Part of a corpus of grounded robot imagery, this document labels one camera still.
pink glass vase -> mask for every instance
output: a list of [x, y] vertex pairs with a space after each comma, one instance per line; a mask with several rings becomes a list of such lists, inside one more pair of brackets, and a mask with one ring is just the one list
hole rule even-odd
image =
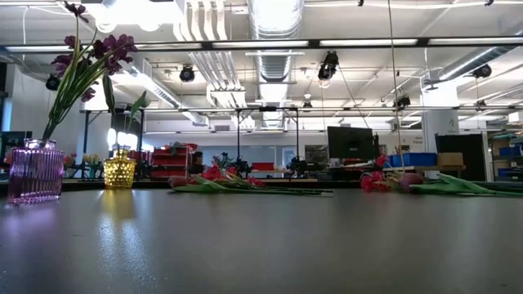
[[24, 148], [12, 150], [7, 201], [39, 203], [60, 199], [64, 156], [53, 140], [26, 139]]

cardboard box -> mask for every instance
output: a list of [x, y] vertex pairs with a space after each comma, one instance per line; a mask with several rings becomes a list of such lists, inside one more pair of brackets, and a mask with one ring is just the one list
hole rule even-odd
[[462, 167], [463, 154], [459, 153], [441, 153], [438, 154], [438, 167]]

yellow glass vase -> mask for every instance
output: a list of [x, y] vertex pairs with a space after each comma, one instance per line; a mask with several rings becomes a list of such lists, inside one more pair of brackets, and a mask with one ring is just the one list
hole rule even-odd
[[105, 188], [130, 189], [134, 180], [136, 161], [127, 158], [129, 150], [115, 149], [114, 156], [104, 161]]

ceiling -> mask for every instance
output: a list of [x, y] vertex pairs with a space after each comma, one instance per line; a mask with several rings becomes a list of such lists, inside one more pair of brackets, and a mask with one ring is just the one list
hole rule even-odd
[[[352, 1], [307, 1], [302, 15], [301, 38], [389, 38], [391, 35], [388, 10], [382, 7], [310, 7], [313, 4], [335, 3]], [[387, 3], [387, 1], [367, 1]], [[428, 7], [437, 4], [449, 4], [456, 1], [391, 1], [393, 4]], [[482, 2], [478, 0], [463, 0], [457, 3]], [[226, 1], [226, 30], [231, 39], [250, 39], [248, 15], [232, 11], [245, 7], [245, 1]], [[494, 4], [491, 7], [474, 6], [452, 9], [398, 9], [391, 10], [394, 37], [422, 37], [422, 36], [497, 36], [503, 35], [508, 29], [518, 25], [523, 15], [523, 5]], [[94, 29], [94, 20], [90, 24], [82, 25], [80, 34], [82, 39], [90, 40]], [[58, 6], [47, 6], [27, 9], [26, 7], [0, 7], [0, 44], [42, 44], [61, 43], [64, 36], [74, 33], [74, 18], [65, 13]], [[155, 32], [148, 33], [137, 25], [121, 25], [114, 32], [115, 35], [126, 33], [134, 36], [136, 42], [171, 41], [176, 39], [172, 34], [172, 26], [163, 24]], [[293, 77], [295, 84], [288, 87], [287, 105], [300, 105], [303, 95], [310, 93], [312, 104], [315, 107], [352, 106], [354, 103], [349, 95], [349, 90], [355, 97], [356, 103], [363, 106], [382, 105], [383, 102], [391, 106], [394, 96], [390, 95], [396, 85], [416, 74], [426, 67], [439, 69], [466, 55], [475, 48], [430, 48], [427, 50], [427, 63], [425, 50], [395, 49], [395, 62], [392, 62], [390, 49], [352, 49], [338, 50], [341, 74], [335, 74], [331, 86], [321, 89], [318, 86], [316, 69], [322, 61], [325, 51], [305, 50], [303, 56], [293, 58]], [[183, 64], [189, 64], [187, 53], [138, 53], [147, 59], [154, 68], [154, 76], [165, 87], [179, 96], [186, 97], [198, 107], [209, 107], [205, 94], [207, 83], [196, 70], [196, 79], [193, 82], [182, 83], [178, 78], [179, 70]], [[253, 58], [245, 56], [245, 51], [233, 51], [232, 56], [236, 71], [242, 86], [246, 90], [246, 101], [254, 103], [258, 97], [256, 65]], [[21, 56], [6, 56], [14, 61], [19, 61]], [[25, 67], [36, 74], [47, 74], [52, 71], [49, 66], [54, 56], [27, 55]], [[494, 77], [500, 73], [514, 69], [522, 64], [523, 50], [517, 48], [489, 63], [493, 69]], [[515, 69], [508, 74], [492, 81], [476, 82], [464, 81], [458, 88], [460, 103], [472, 103], [475, 99], [495, 92], [503, 92], [522, 83], [523, 67]], [[143, 87], [131, 84], [121, 84], [118, 89], [129, 97], [138, 96]], [[419, 103], [419, 87], [409, 90], [414, 105]], [[508, 96], [498, 100], [496, 104], [514, 104], [523, 100], [521, 94]], [[384, 115], [379, 112], [373, 115]], [[504, 112], [492, 115], [499, 116]], [[311, 112], [304, 116], [332, 117], [334, 112]], [[339, 116], [359, 115], [358, 113], [337, 114]], [[169, 114], [151, 116], [156, 119], [185, 119], [181, 115]]]

dark gray tabletop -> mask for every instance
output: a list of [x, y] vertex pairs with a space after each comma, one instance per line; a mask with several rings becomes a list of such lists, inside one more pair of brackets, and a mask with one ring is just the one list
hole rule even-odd
[[157, 189], [0, 203], [0, 293], [523, 293], [519, 199]]

